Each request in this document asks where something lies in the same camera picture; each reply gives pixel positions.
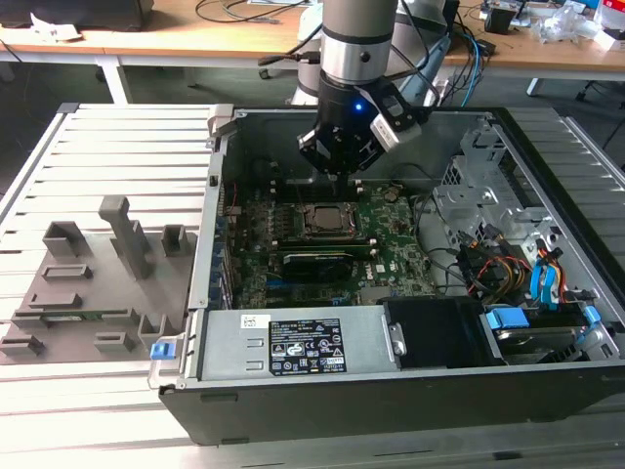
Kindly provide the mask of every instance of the blue latch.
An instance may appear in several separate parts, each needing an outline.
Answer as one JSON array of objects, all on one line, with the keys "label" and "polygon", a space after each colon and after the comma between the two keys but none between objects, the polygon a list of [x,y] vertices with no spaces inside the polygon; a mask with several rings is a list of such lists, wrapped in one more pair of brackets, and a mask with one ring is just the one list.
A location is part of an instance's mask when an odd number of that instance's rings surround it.
[{"label": "blue latch", "polygon": [[588,323],[593,326],[602,321],[602,316],[594,306],[587,306],[584,308],[584,316],[588,320]]},{"label": "blue latch", "polygon": [[486,319],[493,330],[529,327],[525,312],[521,308],[494,308],[486,313]]},{"label": "blue latch", "polygon": [[169,342],[157,342],[152,344],[149,357],[151,360],[175,360],[176,344]]},{"label": "blue latch", "polygon": [[543,280],[543,289],[540,290],[540,302],[544,305],[547,305],[550,310],[555,310],[558,305],[554,303],[554,300],[551,297],[551,289],[556,282],[556,269],[551,266],[547,267],[547,273],[545,274],[545,279]]},{"label": "blue latch", "polygon": [[537,300],[540,294],[540,276],[542,276],[543,268],[536,262],[534,270],[531,271],[531,280],[529,281],[529,294],[532,300]]}]

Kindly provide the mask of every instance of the white paper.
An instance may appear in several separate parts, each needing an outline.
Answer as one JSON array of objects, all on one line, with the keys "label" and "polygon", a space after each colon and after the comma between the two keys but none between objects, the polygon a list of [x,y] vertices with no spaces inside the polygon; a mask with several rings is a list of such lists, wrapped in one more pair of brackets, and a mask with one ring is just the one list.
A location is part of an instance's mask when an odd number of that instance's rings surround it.
[{"label": "white paper", "polygon": [[64,42],[82,38],[82,34],[76,30],[73,24],[51,24],[39,20],[32,13],[30,19],[32,20],[31,29],[41,35],[45,41]]}]

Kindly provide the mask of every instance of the motherboard chip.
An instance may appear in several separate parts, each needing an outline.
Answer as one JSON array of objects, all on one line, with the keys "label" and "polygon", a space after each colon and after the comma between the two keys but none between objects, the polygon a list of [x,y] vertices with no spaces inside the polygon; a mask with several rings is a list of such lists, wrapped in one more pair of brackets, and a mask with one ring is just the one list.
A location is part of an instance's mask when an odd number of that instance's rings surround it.
[{"label": "motherboard chip", "polygon": [[321,230],[341,230],[341,209],[339,207],[316,207],[314,209],[314,222]]},{"label": "motherboard chip", "polygon": [[308,204],[304,211],[304,237],[353,238],[357,232],[355,206],[349,203]]}]

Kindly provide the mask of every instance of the metal bracket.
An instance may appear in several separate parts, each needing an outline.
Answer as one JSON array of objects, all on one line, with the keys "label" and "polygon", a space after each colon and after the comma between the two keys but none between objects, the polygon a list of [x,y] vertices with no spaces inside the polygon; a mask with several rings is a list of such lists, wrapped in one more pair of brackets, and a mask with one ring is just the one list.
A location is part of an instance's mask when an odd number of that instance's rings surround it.
[{"label": "metal bracket", "polygon": [[389,325],[389,335],[391,336],[391,345],[393,346],[393,353],[399,357],[403,357],[408,352],[406,347],[406,341],[403,338],[403,331],[401,330],[401,324],[393,323]]}]

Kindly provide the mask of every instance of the warning label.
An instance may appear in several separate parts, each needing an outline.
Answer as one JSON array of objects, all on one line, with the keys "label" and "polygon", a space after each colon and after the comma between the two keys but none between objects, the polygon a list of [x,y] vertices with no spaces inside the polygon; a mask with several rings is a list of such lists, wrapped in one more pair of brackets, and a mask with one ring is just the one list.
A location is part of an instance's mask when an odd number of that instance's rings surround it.
[{"label": "warning label", "polygon": [[348,370],[339,320],[270,322],[270,371],[275,376]]}]

